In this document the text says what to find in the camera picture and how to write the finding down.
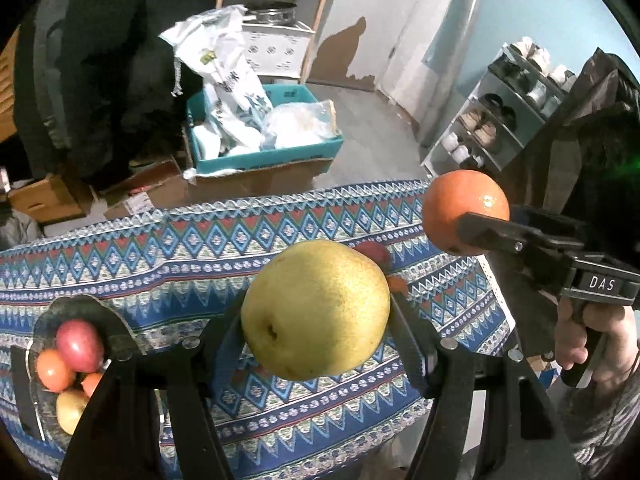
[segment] patterned tablecloth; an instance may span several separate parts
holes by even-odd
[[[55,475],[64,451],[18,420],[9,348],[60,296],[90,294],[116,311],[143,351],[197,335],[273,255],[307,239],[387,245],[420,314],[472,351],[495,354],[513,319],[484,258],[457,258],[427,240],[418,180],[378,182],[155,211],[37,241],[0,255],[0,416],[37,468]],[[337,377],[282,380],[241,358],[211,413],[236,478],[316,476],[390,439],[429,405],[385,342]],[[170,414],[160,436],[168,478],[180,478]]]

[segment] sneaker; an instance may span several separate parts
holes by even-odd
[[[549,73],[549,66],[551,65],[551,54],[546,48],[539,48],[533,54],[529,56],[529,61],[535,66],[542,75],[546,76]]]
[[[474,137],[484,149],[492,146],[497,139],[497,131],[493,123],[485,121],[479,128],[474,130]]]
[[[466,147],[464,144],[461,144],[454,150],[453,153],[451,153],[451,156],[453,157],[453,160],[455,160],[458,164],[462,164],[471,156],[471,153],[469,152],[468,147]]]
[[[516,93],[524,95],[531,90],[531,83],[525,70],[518,70],[504,79]]]
[[[518,121],[516,120],[516,110],[510,106],[502,107],[502,124],[504,124],[512,132],[518,129]]]
[[[471,155],[460,164],[461,170],[480,170],[484,168],[484,158],[480,155]]]
[[[454,132],[449,132],[440,143],[447,153],[452,153],[460,145],[460,140]]]
[[[551,99],[547,99],[545,105],[542,107],[542,110],[540,110],[540,114],[545,118],[548,119],[549,117],[551,117],[553,115],[553,113],[558,110],[558,107],[560,106],[560,99],[558,99],[557,97],[553,96]]]
[[[536,110],[540,110],[540,108],[545,105],[546,86],[542,83],[542,81],[538,81],[536,85],[531,89],[531,91],[524,96],[524,99],[531,105],[531,107],[535,108]]]
[[[487,68],[500,79],[518,71],[518,66],[504,53]]]
[[[522,57],[528,57],[533,49],[533,40],[529,36],[523,36],[520,41],[511,43],[511,46],[515,48]]]
[[[495,116],[500,116],[502,111],[502,98],[498,94],[484,94],[478,99]]]
[[[463,113],[458,117],[458,120],[462,123],[462,125],[470,132],[476,129],[476,126],[480,122],[482,115],[477,110],[470,110],[468,112]]]
[[[549,72],[548,78],[558,88],[562,88],[562,85],[566,82],[566,73],[569,72],[564,65],[556,66],[551,72]]]
[[[571,91],[571,88],[574,86],[576,79],[578,79],[578,76],[575,74],[573,74],[572,76],[569,76],[567,80],[564,82],[564,84],[562,85],[561,90],[563,92],[569,93]]]

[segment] gray floor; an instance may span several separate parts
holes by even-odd
[[[332,86],[309,85],[319,101],[334,101],[337,124],[344,143],[330,170],[318,176],[314,185],[343,186],[373,180],[425,178],[420,167],[418,143],[409,124],[379,95]],[[85,218],[52,224],[44,228],[47,236],[104,222],[104,201],[96,201]]]

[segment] pear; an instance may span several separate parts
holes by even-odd
[[[89,397],[79,390],[65,390],[56,399],[56,418],[65,433],[73,435]]]
[[[241,309],[249,348],[286,380],[336,376],[369,359],[390,309],[385,275],[338,242],[300,242],[258,273]]]

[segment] human hand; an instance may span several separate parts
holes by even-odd
[[[572,319],[574,310],[569,298],[558,304],[556,324],[556,362],[565,370],[587,360],[587,333]],[[596,394],[605,396],[618,389],[629,376],[638,354],[638,331],[630,306],[589,303],[582,311],[589,328],[609,334],[600,365],[593,371]]]

